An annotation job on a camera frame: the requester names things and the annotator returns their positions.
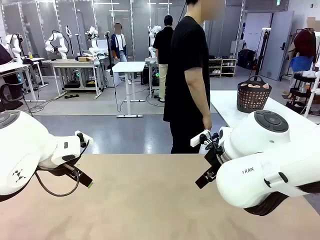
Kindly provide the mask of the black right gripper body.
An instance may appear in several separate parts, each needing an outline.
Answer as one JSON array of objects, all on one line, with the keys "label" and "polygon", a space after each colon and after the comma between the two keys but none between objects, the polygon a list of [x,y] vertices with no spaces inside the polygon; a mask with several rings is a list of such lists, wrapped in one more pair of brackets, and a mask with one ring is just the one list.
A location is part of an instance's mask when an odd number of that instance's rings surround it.
[{"label": "black right gripper body", "polygon": [[214,133],[213,136],[205,141],[205,149],[207,150],[207,153],[205,154],[204,158],[211,165],[211,167],[204,172],[204,176],[216,176],[223,163],[223,149],[221,146],[219,146],[219,140],[220,137],[218,133]]}]

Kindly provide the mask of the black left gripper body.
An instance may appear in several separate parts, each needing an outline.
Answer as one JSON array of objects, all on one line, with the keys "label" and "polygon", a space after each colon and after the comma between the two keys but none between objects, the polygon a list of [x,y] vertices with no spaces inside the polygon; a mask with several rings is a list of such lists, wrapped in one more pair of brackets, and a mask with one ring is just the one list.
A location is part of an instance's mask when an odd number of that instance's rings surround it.
[{"label": "black left gripper body", "polygon": [[71,158],[72,155],[67,155],[64,158],[67,159],[67,161],[64,161],[62,164],[60,164],[57,167],[49,168],[44,166],[37,166],[38,171],[47,171],[51,173],[54,176],[60,177],[63,175],[67,176],[76,176],[78,174],[81,176],[82,171],[75,166],[75,164],[78,162],[78,160],[81,158],[81,156]]}]

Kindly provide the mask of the person's right hand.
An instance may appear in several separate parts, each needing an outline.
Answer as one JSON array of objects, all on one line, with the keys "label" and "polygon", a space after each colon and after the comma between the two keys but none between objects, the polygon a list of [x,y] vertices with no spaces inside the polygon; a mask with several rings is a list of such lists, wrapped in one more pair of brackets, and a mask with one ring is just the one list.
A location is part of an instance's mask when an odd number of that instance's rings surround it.
[{"label": "person's right hand", "polygon": [[211,115],[205,115],[202,118],[203,126],[205,130],[211,130],[212,129],[212,120],[211,120]]}]

